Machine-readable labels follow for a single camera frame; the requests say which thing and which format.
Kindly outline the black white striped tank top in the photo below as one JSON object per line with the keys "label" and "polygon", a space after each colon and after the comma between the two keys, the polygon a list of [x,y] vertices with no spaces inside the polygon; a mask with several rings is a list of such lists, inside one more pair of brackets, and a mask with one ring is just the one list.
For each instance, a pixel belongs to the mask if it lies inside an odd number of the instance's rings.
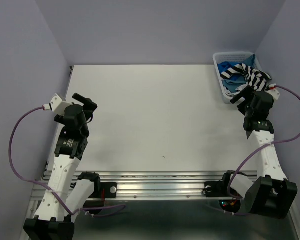
{"label": "black white striped tank top", "polygon": [[241,90],[243,90],[245,87],[250,86],[255,91],[264,91],[268,83],[271,81],[271,77],[269,74],[262,72],[258,69],[255,69],[253,67],[247,66],[246,64],[239,63],[228,70],[222,72],[220,74],[221,81],[229,79],[233,75],[242,75],[244,79],[246,80],[246,84],[241,85],[237,88],[237,92],[233,94],[229,94],[227,89],[224,87],[226,94],[228,96],[235,96],[239,94]]}

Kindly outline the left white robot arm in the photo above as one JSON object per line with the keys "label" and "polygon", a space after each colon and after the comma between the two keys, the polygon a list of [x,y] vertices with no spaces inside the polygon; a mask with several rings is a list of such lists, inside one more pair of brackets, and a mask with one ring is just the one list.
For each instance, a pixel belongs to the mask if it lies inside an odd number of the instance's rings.
{"label": "left white robot arm", "polygon": [[55,113],[54,121],[63,127],[54,150],[52,173],[45,187],[43,199],[33,218],[25,220],[23,230],[31,240],[70,240],[74,235],[74,222],[88,197],[101,191],[96,173],[85,172],[69,191],[74,173],[88,144],[88,123],[97,105],[77,93],[70,103],[55,94],[49,108]]}

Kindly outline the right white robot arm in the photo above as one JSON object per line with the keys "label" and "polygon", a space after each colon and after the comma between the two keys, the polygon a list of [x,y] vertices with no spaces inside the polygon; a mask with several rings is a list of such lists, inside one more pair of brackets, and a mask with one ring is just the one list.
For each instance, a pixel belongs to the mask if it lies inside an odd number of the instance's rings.
{"label": "right white robot arm", "polygon": [[283,219],[296,197],[297,186],[288,180],[280,166],[274,128],[267,119],[278,97],[279,92],[275,89],[258,92],[248,86],[230,101],[234,104],[244,99],[237,109],[244,115],[243,129],[247,139],[256,147],[248,159],[255,160],[257,179],[252,182],[246,175],[240,174],[240,170],[229,170],[220,182],[220,189],[229,197],[241,198],[250,214]]}

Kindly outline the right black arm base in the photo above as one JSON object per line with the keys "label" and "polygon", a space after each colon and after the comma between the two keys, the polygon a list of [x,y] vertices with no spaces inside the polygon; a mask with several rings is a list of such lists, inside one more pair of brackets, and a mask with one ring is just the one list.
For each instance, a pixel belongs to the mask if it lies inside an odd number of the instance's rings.
{"label": "right black arm base", "polygon": [[221,198],[218,202],[223,211],[237,214],[241,208],[240,200],[234,198],[225,200],[225,197],[228,197],[228,195],[222,180],[204,182],[202,194],[208,198]]}

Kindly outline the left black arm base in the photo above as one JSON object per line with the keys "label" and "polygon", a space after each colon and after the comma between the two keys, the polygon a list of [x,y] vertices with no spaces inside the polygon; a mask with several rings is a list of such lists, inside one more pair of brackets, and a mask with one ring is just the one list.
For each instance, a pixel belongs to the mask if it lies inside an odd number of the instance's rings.
{"label": "left black arm base", "polygon": [[125,208],[125,205],[105,205],[105,199],[116,197],[116,184],[84,181],[81,210],[93,218],[111,217]]}

